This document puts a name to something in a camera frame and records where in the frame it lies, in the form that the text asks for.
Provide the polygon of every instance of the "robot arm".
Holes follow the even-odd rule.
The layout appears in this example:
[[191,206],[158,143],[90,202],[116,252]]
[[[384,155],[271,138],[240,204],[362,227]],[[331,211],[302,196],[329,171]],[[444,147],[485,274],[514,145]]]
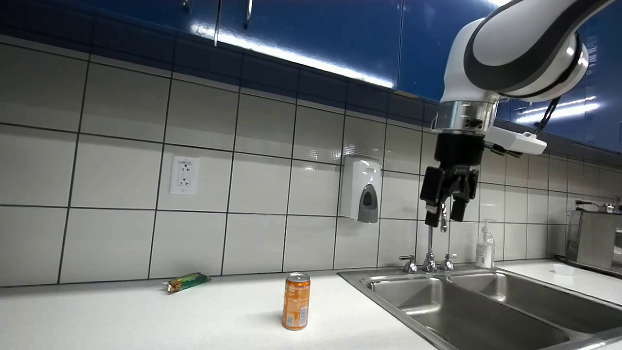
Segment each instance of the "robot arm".
[[590,66],[578,27],[613,0],[512,0],[456,36],[438,126],[436,159],[429,167],[423,200],[427,223],[436,227],[454,196],[452,219],[464,221],[475,198],[487,143],[516,153],[543,153],[534,134],[497,128],[500,97],[549,101],[565,95]]

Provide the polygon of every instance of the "wall tile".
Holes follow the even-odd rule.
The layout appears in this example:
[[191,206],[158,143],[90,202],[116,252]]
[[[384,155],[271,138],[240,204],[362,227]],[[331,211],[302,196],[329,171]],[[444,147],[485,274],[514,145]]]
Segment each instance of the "wall tile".
[[506,155],[493,153],[491,149],[485,149],[483,157],[483,182],[506,182]]
[[221,274],[226,213],[160,211],[151,278]]
[[421,173],[423,130],[388,126],[386,169]]
[[481,184],[481,221],[506,221],[504,186]]
[[528,157],[530,176],[528,186],[530,188],[547,188],[549,186],[549,157],[547,155],[532,155]]
[[584,161],[570,159],[567,165],[569,192],[584,192]]
[[79,130],[86,62],[0,44],[0,120]]
[[0,285],[57,283],[67,209],[0,208]]
[[528,157],[506,155],[506,184],[510,186],[528,186]]
[[73,209],[63,281],[149,278],[154,211]]
[[547,252],[567,254],[569,233],[572,225],[547,225]]
[[370,268],[378,258],[380,223],[339,219],[335,268]]
[[291,157],[294,114],[292,103],[242,95],[236,149]]
[[285,270],[329,270],[335,254],[335,217],[289,217]]
[[234,159],[232,211],[287,213],[291,161],[238,153]]
[[[172,173],[174,157],[197,157],[199,159],[199,184],[197,194],[174,194]],[[230,200],[230,176],[232,174],[232,153],[211,151],[197,147],[176,147],[168,145],[162,163],[160,180],[160,209],[215,209],[226,211]]]
[[88,60],[90,58],[90,54],[85,52],[85,50],[79,50],[79,46],[65,48],[65,46],[55,46],[53,42],[38,42],[38,40],[30,40],[30,38],[22,38],[22,36],[11,36],[11,34],[5,34],[5,33],[0,34],[0,42],[9,44],[11,48],[13,46],[30,48],[30,54],[51,52],[51,54],[79,58],[79,60]]
[[355,118],[366,118],[366,120],[374,120],[374,122],[382,122],[382,124],[386,124],[386,120],[388,120],[388,116],[386,114],[378,114],[378,112],[362,112],[362,108],[361,110],[357,110],[357,108],[347,108],[347,116],[355,116]]
[[347,118],[345,155],[372,157],[384,163],[386,124],[366,118]]
[[454,262],[475,262],[477,243],[481,239],[481,225],[473,221],[452,221],[450,250]]
[[528,225],[528,258],[547,256],[547,225]]
[[298,106],[294,157],[339,163],[345,114]]
[[67,206],[77,136],[0,126],[0,204]]
[[569,198],[567,192],[549,192],[549,223],[569,223],[570,211],[569,211]]
[[176,79],[166,139],[234,149],[236,118],[238,93]]
[[92,64],[83,130],[164,139],[168,97],[166,77]]
[[281,272],[287,215],[230,213],[226,274]]
[[603,169],[596,163],[584,163],[584,190],[582,194],[600,196],[600,173]]
[[489,223],[495,241],[495,260],[504,260],[506,254],[506,223]]
[[547,192],[545,190],[530,190],[530,208],[528,208],[528,219],[532,223],[547,223],[549,221],[549,208],[547,208]]
[[83,136],[75,206],[156,208],[158,143]]
[[405,266],[401,256],[415,254],[417,225],[417,221],[407,219],[382,219],[380,266]]
[[294,161],[291,213],[337,215],[339,167]]
[[526,223],[506,223],[506,260],[518,260],[528,256],[528,225]]
[[565,157],[549,157],[549,188],[551,190],[563,190],[569,188],[569,159]]
[[170,69],[131,62],[131,60],[119,60],[114,56],[92,54],[90,60],[92,64],[96,62],[98,66],[112,66],[112,68],[133,69],[133,71],[143,71],[143,73],[160,75],[160,77],[172,77]]
[[506,186],[506,221],[528,221],[528,188]]
[[417,219],[419,202],[421,202],[421,180],[417,174],[388,173],[388,171],[384,173],[382,217]]

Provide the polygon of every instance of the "aluminum can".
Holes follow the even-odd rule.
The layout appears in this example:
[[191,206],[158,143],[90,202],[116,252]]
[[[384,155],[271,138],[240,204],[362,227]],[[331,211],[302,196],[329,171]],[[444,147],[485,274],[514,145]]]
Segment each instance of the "aluminum can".
[[291,272],[287,278],[285,326],[302,330],[310,322],[312,278],[304,272]]

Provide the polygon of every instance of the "electrical outlet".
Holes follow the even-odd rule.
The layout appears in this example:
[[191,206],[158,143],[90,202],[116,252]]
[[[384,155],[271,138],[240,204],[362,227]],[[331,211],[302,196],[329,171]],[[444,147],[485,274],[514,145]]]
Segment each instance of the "electrical outlet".
[[172,194],[197,194],[199,186],[199,159],[197,157],[174,157],[172,171]]

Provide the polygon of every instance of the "white tile wall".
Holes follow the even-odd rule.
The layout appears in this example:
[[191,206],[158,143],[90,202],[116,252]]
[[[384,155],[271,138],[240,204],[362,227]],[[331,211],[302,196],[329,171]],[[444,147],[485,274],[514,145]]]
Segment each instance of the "white tile wall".
[[528,188],[506,188],[506,221],[528,221]]
[[518,260],[528,256],[528,225],[526,223],[506,223],[506,250],[504,258]]
[[139,139],[164,139],[170,79],[92,64],[83,130]]
[[417,221],[384,219],[380,239],[380,266],[403,266],[403,256],[413,256],[417,244]]
[[508,186],[528,186],[530,169],[528,157],[506,157],[506,184]]
[[[18,38],[0,40],[0,73],[0,285],[425,260],[429,130]],[[345,153],[386,165],[378,223],[337,213]],[[197,194],[172,194],[174,155],[199,159]],[[497,258],[565,252],[574,200],[613,200],[619,178],[487,151],[465,223],[436,229],[434,252],[473,262],[483,221]]]
[[232,180],[232,211],[287,213],[289,159],[236,155]]
[[294,157],[339,163],[343,155],[343,128],[343,112],[300,104]]
[[329,270],[337,217],[289,217],[285,270]]
[[156,208],[160,153],[158,143],[83,136],[73,204]]
[[55,283],[65,208],[0,208],[0,285]]
[[0,44],[0,120],[79,130],[86,62]]
[[236,118],[236,91],[174,79],[168,141],[234,149]]
[[160,211],[156,219],[153,278],[188,272],[221,274],[226,213]]
[[0,204],[67,206],[75,134],[0,126]]
[[378,260],[380,223],[339,219],[335,268],[370,268]]
[[384,217],[417,219],[421,178],[407,173],[384,173]]
[[388,126],[386,169],[421,173],[423,130]]
[[291,213],[335,215],[339,196],[339,167],[294,161]]
[[287,215],[230,213],[226,274],[283,270]]
[[73,209],[61,281],[149,278],[154,211]]
[[362,155],[384,163],[386,124],[368,118],[347,116],[345,155]]
[[499,155],[499,153],[493,153],[491,149],[485,149],[481,180],[504,184],[506,159],[508,159],[506,155]]
[[475,221],[452,221],[450,252],[458,262],[475,262],[481,225]]
[[528,184],[532,188],[547,188],[549,186],[549,157],[547,155],[532,155],[528,157]]
[[294,112],[292,103],[242,95],[236,149],[291,157]]

